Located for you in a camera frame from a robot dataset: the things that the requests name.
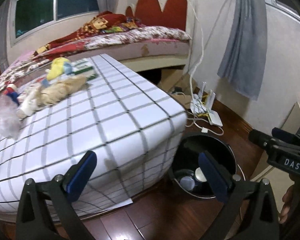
bucket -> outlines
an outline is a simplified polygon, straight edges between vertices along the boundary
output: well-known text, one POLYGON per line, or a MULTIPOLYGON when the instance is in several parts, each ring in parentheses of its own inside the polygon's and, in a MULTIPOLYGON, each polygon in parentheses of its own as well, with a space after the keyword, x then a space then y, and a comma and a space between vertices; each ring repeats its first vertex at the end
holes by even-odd
POLYGON ((215 198, 209 183, 196 174, 196 171, 200 171, 199 153, 204 151, 208 151, 231 175, 237 172, 237 162, 229 145, 203 133, 186 134, 181 139, 169 176, 182 191, 196 199, 215 198))

bolt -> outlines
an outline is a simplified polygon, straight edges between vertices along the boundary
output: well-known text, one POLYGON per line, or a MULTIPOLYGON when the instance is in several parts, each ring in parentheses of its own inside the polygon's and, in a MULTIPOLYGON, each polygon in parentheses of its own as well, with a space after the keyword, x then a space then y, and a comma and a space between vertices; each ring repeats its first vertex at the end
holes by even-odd
POLYGON ((270 181, 269 181, 269 179, 264 178, 264 179, 262 179, 262 183, 265 184, 265 185, 269 185, 270 181))
POLYGON ((30 185, 30 184, 33 183, 33 182, 34 182, 33 179, 27 179, 27 180, 26 180, 26 184, 27 184, 27 185, 30 185))
POLYGON ((53 178, 55 181, 61 181, 63 179, 63 175, 58 174, 53 178))
POLYGON ((232 176, 232 179, 234 179, 234 181, 240 181, 241 180, 241 177, 238 175, 238 174, 234 174, 232 176))

checkered tablecloth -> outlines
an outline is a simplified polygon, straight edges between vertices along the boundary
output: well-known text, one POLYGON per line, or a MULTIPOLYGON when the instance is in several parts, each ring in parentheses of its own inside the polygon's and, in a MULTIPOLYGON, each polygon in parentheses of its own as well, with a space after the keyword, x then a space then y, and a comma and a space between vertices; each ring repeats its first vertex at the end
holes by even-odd
POLYGON ((65 174, 87 150, 98 164, 73 203, 78 216, 138 194, 170 167, 186 124, 183 107, 106 54, 89 60, 99 76, 86 90, 25 119, 17 140, 0 135, 0 218, 15 220, 26 179, 65 174))

red headboard panel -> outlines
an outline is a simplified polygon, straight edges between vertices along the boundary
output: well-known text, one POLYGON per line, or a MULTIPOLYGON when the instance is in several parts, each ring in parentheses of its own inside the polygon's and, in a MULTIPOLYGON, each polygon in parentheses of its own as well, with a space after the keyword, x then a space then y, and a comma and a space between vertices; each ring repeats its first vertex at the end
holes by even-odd
MULTIPOLYGON (((126 16, 133 16, 130 6, 126 16)), ((147 26, 160 25, 185 31, 187 0, 167 0, 163 12, 158 0, 138 0, 134 17, 147 26)))

wall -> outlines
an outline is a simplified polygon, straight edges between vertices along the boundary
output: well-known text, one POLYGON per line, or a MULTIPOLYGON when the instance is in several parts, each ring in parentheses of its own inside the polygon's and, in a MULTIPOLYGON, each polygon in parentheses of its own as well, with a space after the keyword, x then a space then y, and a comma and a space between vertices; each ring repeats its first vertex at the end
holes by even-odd
MULTIPOLYGON (((118 0, 117 8, 115 12, 124 13, 127 0, 118 0)), ((80 28, 85 22, 91 20, 96 14, 88 13, 82 16, 74 17, 68 20, 60 21, 46 28, 38 30, 37 32, 25 37, 18 43, 11 46, 10 42, 10 8, 8 15, 8 28, 7 28, 7 55, 8 62, 11 64, 21 54, 36 50, 50 41, 66 36, 78 28, 80 28)))
MULTIPOLYGON (((128 4, 137 0, 128 0, 128 4)), ((235 0, 195 0, 204 32, 204 60, 194 79, 207 82, 206 89, 216 91, 217 99, 250 125, 270 133, 280 127, 294 103, 300 101, 300 23, 266 5, 268 50, 266 68, 258 101, 250 101, 235 92, 217 75, 233 21, 235 0)), ((201 55, 201 31, 196 24, 192 64, 201 55)))

